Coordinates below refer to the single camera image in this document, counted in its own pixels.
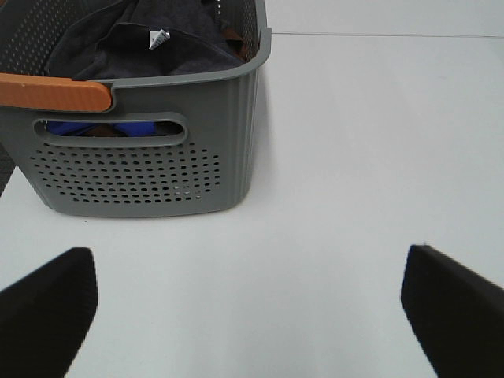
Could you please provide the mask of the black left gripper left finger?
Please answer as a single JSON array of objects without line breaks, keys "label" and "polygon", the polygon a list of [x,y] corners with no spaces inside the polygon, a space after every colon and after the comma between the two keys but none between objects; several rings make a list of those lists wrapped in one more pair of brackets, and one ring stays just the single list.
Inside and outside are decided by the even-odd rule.
[{"label": "black left gripper left finger", "polygon": [[63,377],[98,308],[90,249],[75,247],[1,291],[1,375]]}]

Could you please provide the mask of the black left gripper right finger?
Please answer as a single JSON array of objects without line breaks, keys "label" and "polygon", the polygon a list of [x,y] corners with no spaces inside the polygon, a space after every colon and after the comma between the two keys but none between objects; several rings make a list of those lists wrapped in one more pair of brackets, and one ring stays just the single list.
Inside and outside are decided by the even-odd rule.
[{"label": "black left gripper right finger", "polygon": [[503,289],[428,245],[409,249],[400,300],[438,377],[503,375]]}]

